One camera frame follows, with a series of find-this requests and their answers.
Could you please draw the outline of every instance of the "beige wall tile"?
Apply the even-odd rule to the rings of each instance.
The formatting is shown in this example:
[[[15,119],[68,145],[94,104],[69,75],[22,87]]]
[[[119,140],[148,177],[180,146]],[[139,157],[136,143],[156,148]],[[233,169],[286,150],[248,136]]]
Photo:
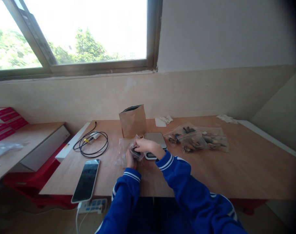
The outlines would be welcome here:
[[[66,121],[71,133],[91,120],[119,119],[138,104],[147,118],[250,119],[295,71],[275,66],[5,83],[0,107],[12,106],[30,123]]]

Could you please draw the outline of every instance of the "blue sleeve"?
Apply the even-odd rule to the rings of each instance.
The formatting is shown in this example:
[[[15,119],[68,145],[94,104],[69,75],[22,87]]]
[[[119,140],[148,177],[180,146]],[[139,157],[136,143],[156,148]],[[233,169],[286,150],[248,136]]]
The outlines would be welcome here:
[[[174,190],[179,207],[196,233],[246,233],[232,203],[223,195],[210,193],[204,184],[191,176],[188,162],[166,151],[156,165]]]
[[[140,195],[141,174],[126,168],[112,191],[112,203],[96,233],[126,233],[129,218]]]

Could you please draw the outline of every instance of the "desk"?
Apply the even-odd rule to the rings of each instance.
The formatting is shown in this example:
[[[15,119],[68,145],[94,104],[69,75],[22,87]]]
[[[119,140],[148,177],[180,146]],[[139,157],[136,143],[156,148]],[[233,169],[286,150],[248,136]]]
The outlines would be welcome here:
[[[168,150],[191,164],[192,175],[204,183],[211,192],[228,198],[241,199],[296,199],[296,157],[241,124],[221,121],[215,116],[175,118],[167,127],[156,127],[155,120],[147,120],[148,132],[166,132],[177,125],[192,123],[202,126],[220,126],[230,146],[229,153],[203,150],[183,154],[181,147]],[[84,134],[94,127],[91,122]],[[97,121],[97,131],[104,131],[109,137],[109,147],[99,157],[100,167],[94,196],[111,196],[112,188],[123,174],[121,166],[115,165],[119,139],[122,138],[119,120]],[[86,152],[99,149],[105,142],[99,137],[86,148]],[[85,161],[79,152],[71,150],[54,172],[40,194],[72,195],[78,183]],[[173,197],[162,172],[155,162],[144,159],[141,173],[141,196]]]
[[[0,157],[0,179],[62,125],[64,122],[28,124],[2,140],[2,142],[21,143],[24,147]]]

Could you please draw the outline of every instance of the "black cable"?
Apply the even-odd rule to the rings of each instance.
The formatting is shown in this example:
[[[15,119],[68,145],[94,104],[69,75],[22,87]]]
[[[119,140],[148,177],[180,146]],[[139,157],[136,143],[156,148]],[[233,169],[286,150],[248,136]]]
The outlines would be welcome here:
[[[89,131],[88,133],[86,133],[81,139],[79,139],[78,142],[75,143],[75,145],[73,146],[73,150],[77,150],[77,149],[79,149],[79,150],[80,150],[80,153],[81,153],[84,157],[86,157],[86,158],[97,158],[97,157],[101,156],[101,155],[107,150],[107,148],[108,148],[108,146],[109,146],[109,141],[108,141],[108,135],[107,135],[107,133],[105,133],[105,132],[97,132],[97,131],[95,131],[92,135],[90,135],[90,133],[93,132],[94,129],[96,128],[96,125],[97,125],[97,122],[95,122],[95,127],[94,127],[91,131]],[[84,139],[87,137],[87,138],[89,138],[89,141],[92,141],[92,140],[94,140],[94,137],[93,137],[93,136],[96,135],[96,134],[98,134],[98,133],[100,133],[101,135],[103,135],[103,136],[106,138],[106,143],[104,144],[104,146],[103,146],[100,150],[98,150],[98,151],[96,151],[96,152],[94,152],[94,153],[84,153],[84,152],[82,151],[82,147],[88,143],[88,142],[84,141]],[[100,153],[99,155],[96,155],[96,156],[93,156],[93,157],[89,156],[89,155],[93,155],[93,154],[97,154],[97,153],[99,153],[103,148],[105,148],[104,151],[103,151],[102,153]]]

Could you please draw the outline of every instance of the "white wall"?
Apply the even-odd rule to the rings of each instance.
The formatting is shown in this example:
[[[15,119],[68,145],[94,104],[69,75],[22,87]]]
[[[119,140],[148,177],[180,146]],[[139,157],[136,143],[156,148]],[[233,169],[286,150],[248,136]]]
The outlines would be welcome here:
[[[146,118],[250,119],[295,71],[278,66],[11,82],[0,84],[0,107],[15,108],[30,123],[66,121],[72,133],[91,120],[119,119],[138,104]]]
[[[163,0],[159,72],[296,63],[280,0]]]
[[[296,74],[250,121],[296,151]]]

